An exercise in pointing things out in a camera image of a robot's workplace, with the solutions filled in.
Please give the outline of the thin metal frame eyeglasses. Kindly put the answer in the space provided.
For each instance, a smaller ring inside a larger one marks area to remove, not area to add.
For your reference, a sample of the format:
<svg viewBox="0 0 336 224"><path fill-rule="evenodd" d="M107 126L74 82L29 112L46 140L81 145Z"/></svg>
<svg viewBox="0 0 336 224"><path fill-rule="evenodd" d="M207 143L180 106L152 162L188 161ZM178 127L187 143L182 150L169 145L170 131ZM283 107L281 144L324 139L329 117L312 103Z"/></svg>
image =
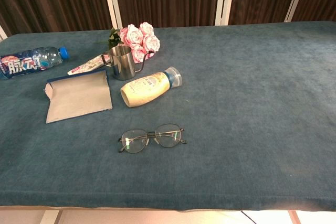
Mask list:
<svg viewBox="0 0 336 224"><path fill-rule="evenodd" d="M118 139L118 142L122 145L118 152L139 153L148 146L150 140L163 148L173 148L178 144L187 144L187 141L182 139L183 131L184 129L177 124L162 124L154 131L149 132L143 129L131 129L124 132Z"/></svg>

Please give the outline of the cream squeeze sauce bottle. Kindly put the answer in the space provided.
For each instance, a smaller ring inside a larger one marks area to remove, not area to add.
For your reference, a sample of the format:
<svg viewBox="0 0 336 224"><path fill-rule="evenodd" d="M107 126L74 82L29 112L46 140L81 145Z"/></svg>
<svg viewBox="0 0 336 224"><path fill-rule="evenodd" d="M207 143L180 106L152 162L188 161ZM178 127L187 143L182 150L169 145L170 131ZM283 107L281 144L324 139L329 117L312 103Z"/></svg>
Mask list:
<svg viewBox="0 0 336 224"><path fill-rule="evenodd" d="M180 72L174 67L169 67L165 71L128 82L120 92L125 104L133 108L155 100L169 89L181 86L182 83Z"/></svg>

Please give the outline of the steel gooseneck pouring pitcher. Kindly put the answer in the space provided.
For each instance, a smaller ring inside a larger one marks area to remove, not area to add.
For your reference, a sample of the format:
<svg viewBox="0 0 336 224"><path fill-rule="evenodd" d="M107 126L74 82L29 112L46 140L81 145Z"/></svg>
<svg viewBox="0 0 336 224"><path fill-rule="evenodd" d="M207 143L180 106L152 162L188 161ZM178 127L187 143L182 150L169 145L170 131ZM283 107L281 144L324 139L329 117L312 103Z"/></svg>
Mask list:
<svg viewBox="0 0 336 224"><path fill-rule="evenodd" d="M112 68L112 76L117 80L129 80L135 77L136 73L141 72L144 68L146 57L155 51L150 50L145 53L140 69L135 68L133 54L129 46L115 46L108 52L110 63L107 63L104 55L101 59L104 66Z"/></svg>

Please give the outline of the blue velvet tablecloth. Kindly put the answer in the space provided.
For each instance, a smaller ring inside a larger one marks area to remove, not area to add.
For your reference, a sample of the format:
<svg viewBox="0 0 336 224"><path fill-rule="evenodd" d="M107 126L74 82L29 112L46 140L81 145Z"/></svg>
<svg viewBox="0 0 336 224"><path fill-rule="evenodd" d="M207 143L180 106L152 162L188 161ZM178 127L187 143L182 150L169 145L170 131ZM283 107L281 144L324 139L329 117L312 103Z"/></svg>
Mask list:
<svg viewBox="0 0 336 224"><path fill-rule="evenodd" d="M46 123L47 80L106 51L107 30L18 34L0 55L65 46L70 60L0 81L0 206L336 211L336 22L155 30L140 76L181 87L129 108ZM119 153L131 129L183 128L187 144Z"/></svg>

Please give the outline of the pink artificial rose bouquet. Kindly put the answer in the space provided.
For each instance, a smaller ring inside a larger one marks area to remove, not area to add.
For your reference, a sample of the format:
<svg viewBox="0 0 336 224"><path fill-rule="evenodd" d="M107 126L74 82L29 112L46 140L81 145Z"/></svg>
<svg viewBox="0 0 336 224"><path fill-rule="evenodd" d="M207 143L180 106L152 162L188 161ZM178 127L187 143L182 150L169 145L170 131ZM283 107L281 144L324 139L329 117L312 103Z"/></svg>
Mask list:
<svg viewBox="0 0 336 224"><path fill-rule="evenodd" d="M148 22L142 22L139 28L133 24L120 30L112 27L108 40L108 49L116 46L129 46L134 62L142 63L159 51L160 40L154 34L154 28Z"/></svg>

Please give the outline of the floral print tube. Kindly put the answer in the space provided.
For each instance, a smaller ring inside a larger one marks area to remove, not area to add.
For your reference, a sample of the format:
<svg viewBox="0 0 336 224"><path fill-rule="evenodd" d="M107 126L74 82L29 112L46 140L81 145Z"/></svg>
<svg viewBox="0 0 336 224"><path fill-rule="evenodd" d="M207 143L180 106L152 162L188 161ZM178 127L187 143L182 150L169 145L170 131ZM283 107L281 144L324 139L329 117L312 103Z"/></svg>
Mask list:
<svg viewBox="0 0 336 224"><path fill-rule="evenodd" d="M100 54L89 61L87 61L84 64L81 64L78 67L75 67L74 69L71 69L70 71L67 72L67 75L75 75L75 74L80 74L84 72L91 72L94 71L100 67L102 67L105 63L110 63L111 59L108 54Z"/></svg>

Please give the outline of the blue labelled drink bottle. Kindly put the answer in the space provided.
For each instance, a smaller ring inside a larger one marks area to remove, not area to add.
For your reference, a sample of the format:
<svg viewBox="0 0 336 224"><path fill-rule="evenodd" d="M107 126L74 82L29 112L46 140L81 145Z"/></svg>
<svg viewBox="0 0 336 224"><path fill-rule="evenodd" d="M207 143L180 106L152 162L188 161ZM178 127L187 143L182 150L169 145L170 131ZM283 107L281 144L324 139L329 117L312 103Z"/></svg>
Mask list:
<svg viewBox="0 0 336 224"><path fill-rule="evenodd" d="M0 80L47 70L68 60L66 47L39 47L0 56Z"/></svg>

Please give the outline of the white table leg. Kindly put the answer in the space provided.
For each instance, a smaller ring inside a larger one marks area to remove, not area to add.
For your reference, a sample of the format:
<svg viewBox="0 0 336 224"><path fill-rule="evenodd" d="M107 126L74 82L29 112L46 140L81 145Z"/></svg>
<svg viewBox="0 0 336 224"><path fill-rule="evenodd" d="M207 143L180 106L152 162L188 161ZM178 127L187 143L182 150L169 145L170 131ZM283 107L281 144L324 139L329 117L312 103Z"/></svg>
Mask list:
<svg viewBox="0 0 336 224"><path fill-rule="evenodd" d="M39 224L59 224L62 210L45 210Z"/></svg>
<svg viewBox="0 0 336 224"><path fill-rule="evenodd" d="M295 210L288 210L288 214L289 214L292 224L301 224L299 216Z"/></svg>

